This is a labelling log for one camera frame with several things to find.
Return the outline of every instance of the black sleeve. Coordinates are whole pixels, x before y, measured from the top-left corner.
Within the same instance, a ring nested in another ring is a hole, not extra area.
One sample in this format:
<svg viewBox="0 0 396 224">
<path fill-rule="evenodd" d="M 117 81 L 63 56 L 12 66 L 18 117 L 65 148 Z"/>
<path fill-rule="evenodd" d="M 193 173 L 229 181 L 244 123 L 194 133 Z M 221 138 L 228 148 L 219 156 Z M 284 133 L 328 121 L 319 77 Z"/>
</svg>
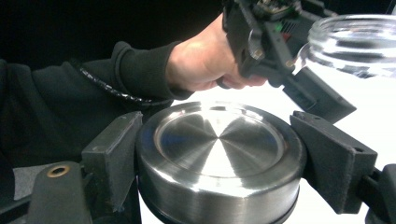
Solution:
<svg viewBox="0 0 396 224">
<path fill-rule="evenodd" d="M 120 42 L 111 59 L 84 67 L 118 91 L 182 100 L 191 92 L 170 91 L 164 79 L 174 45 L 137 50 Z M 80 151 L 116 117 L 141 111 L 146 119 L 172 103 L 140 105 L 118 98 L 70 63 L 31 71 L 0 61 L 0 81 L 0 149 L 14 166 L 79 161 Z"/>
</svg>

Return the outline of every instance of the brushed metal lid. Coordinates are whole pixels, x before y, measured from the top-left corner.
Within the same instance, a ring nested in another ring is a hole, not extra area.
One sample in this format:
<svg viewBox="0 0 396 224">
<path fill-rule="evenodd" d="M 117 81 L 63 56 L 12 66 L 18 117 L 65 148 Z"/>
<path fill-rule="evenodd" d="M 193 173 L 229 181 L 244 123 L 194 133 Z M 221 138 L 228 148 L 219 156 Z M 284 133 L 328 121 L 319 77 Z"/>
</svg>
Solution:
<svg viewBox="0 0 396 224">
<path fill-rule="evenodd" d="M 286 122 L 225 102 L 165 109 L 143 126 L 137 151 L 143 198 L 177 223 L 256 223 L 254 211 L 259 223 L 274 221 L 294 204 L 305 163 L 304 147 Z M 231 199 L 220 206 L 223 217 L 213 207 L 222 197 Z M 227 214 L 235 206 L 248 211 Z"/>
</svg>

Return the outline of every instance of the hand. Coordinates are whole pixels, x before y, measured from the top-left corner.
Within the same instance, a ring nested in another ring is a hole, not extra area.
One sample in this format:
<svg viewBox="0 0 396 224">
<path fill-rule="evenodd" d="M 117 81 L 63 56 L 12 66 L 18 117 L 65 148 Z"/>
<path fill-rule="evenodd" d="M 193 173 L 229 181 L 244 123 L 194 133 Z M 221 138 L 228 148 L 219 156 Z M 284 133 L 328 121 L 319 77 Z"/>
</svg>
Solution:
<svg viewBox="0 0 396 224">
<path fill-rule="evenodd" d="M 205 91 L 223 84 L 234 89 L 260 86 L 264 77 L 240 76 L 238 66 L 222 30 L 222 15 L 200 34 L 175 46 L 166 66 L 166 78 L 171 88 L 186 91 Z"/>
</svg>

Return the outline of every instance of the white table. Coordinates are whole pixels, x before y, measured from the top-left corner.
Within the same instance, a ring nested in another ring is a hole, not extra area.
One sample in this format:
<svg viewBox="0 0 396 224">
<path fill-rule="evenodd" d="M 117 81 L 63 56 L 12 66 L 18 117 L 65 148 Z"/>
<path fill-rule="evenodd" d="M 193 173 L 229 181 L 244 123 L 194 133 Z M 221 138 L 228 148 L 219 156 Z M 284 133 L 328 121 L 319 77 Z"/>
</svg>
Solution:
<svg viewBox="0 0 396 224">
<path fill-rule="evenodd" d="M 319 76 L 358 108 L 338 121 L 335 126 L 375 150 L 378 153 L 375 167 L 379 170 L 386 164 L 396 163 L 396 79 L 358 79 L 330 72 L 324 72 Z M 252 105 L 276 115 L 287 123 L 290 123 L 289 116 L 294 110 L 301 110 L 280 88 L 272 88 L 269 84 L 244 88 L 241 91 L 215 88 L 196 92 L 187 101 L 175 102 L 175 105 L 214 100 Z M 143 224 L 161 223 L 150 213 L 142 200 L 140 203 Z M 363 204 L 357 215 L 336 215 L 303 179 L 297 205 L 285 223 L 363 224 L 367 210 L 367 206 Z"/>
</svg>

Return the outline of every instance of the clear glass container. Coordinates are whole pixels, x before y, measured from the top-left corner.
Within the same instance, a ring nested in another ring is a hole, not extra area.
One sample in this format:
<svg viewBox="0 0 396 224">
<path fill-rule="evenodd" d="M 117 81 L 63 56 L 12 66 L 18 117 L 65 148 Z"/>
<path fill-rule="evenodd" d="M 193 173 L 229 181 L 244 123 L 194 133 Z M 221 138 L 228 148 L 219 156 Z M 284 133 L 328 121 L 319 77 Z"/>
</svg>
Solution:
<svg viewBox="0 0 396 224">
<path fill-rule="evenodd" d="M 299 60 L 301 66 L 318 63 L 356 77 L 396 77 L 396 16 L 319 20 L 311 27 Z"/>
</svg>

